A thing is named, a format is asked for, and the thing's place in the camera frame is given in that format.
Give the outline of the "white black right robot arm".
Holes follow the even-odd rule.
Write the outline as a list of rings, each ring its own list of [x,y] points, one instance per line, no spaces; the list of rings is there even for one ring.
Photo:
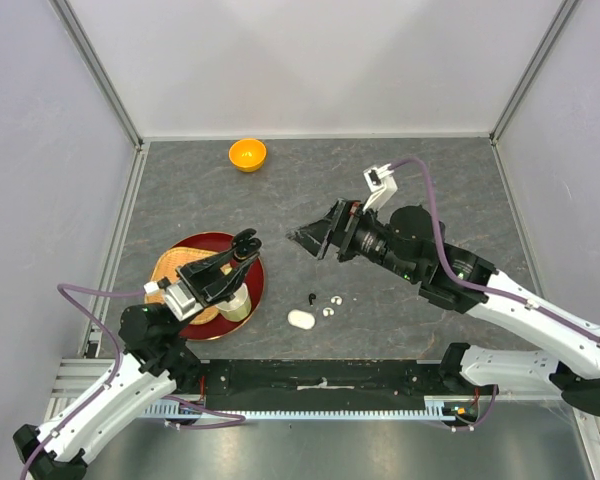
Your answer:
[[[339,199],[319,220],[289,230],[288,240],[321,260],[361,256],[412,285],[430,304],[497,325],[535,345],[494,351],[452,343],[438,367],[447,392],[479,388],[557,393],[570,406],[600,417],[600,326],[550,305],[476,254],[435,244],[435,224],[422,206],[405,206],[381,223],[360,202]]]

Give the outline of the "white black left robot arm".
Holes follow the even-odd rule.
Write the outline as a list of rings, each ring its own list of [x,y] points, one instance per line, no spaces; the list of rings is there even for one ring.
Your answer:
[[[209,307],[250,313],[240,294],[261,246],[255,230],[245,229],[228,249],[177,267],[174,281],[146,283],[143,293],[163,300],[123,311],[107,370],[61,413],[14,433],[21,478],[83,478],[103,447],[151,404],[195,389],[201,362],[181,333]]]

